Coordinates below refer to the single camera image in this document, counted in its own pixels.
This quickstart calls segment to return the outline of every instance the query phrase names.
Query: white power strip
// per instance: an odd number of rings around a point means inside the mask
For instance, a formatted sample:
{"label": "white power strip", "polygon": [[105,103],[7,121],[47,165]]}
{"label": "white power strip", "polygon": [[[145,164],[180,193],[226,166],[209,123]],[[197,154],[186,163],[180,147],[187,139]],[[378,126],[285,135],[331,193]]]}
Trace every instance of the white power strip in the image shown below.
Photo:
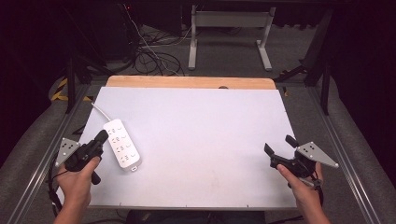
{"label": "white power strip", "polygon": [[120,167],[125,171],[136,171],[141,163],[140,155],[121,120],[111,120],[104,125],[104,129]]}

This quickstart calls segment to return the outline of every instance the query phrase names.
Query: person's right hand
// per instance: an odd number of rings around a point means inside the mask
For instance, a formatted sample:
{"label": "person's right hand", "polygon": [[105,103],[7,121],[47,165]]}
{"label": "person's right hand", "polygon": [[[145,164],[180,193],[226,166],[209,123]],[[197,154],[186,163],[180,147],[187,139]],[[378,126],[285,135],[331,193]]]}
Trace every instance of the person's right hand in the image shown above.
{"label": "person's right hand", "polygon": [[[313,187],[307,186],[297,178],[285,166],[279,164],[276,169],[285,177],[291,185],[297,208],[303,214],[307,223],[330,223],[321,208],[318,191]],[[318,179],[323,181],[320,163],[316,164]]]}

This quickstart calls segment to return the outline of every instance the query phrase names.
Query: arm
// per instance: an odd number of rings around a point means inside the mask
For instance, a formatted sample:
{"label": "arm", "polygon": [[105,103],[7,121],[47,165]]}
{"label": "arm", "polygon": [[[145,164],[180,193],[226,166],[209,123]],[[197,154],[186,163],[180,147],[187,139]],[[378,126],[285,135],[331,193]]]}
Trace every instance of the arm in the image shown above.
{"label": "arm", "polygon": [[[296,204],[307,223],[330,223],[320,205],[318,191],[308,187],[285,166],[279,164],[276,169],[285,177],[291,185]],[[323,180],[320,163],[317,162],[316,170],[318,178]]]}
{"label": "arm", "polygon": [[[59,175],[56,180],[64,192],[64,206],[54,223],[80,223],[88,204],[91,201],[91,175],[99,165],[99,157],[93,158],[79,172],[67,172]],[[66,171],[64,164],[58,174]]]}

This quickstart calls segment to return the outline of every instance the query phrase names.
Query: white metal frame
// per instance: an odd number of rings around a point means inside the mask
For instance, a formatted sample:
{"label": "white metal frame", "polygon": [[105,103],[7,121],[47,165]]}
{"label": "white metal frame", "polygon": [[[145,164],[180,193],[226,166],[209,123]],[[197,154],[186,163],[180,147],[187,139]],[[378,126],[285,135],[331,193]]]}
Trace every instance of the white metal frame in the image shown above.
{"label": "white metal frame", "polygon": [[269,12],[225,12],[225,11],[191,11],[191,44],[189,69],[195,69],[197,54],[196,27],[264,27],[261,40],[257,40],[257,47],[262,56],[262,63],[266,71],[272,71],[272,66],[265,50],[268,34],[275,16],[275,7]]}

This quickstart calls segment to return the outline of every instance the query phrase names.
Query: white tabletop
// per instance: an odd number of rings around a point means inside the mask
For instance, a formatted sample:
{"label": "white tabletop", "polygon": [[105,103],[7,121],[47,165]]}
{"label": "white tabletop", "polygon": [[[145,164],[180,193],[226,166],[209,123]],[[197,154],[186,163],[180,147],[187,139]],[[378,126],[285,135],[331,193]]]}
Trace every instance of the white tabletop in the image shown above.
{"label": "white tabletop", "polygon": [[[106,142],[92,207],[295,208],[263,150],[267,143],[277,155],[293,157],[279,91],[103,87],[95,104],[122,120],[142,164],[123,171]],[[79,142],[91,141],[106,122],[93,109]]]}

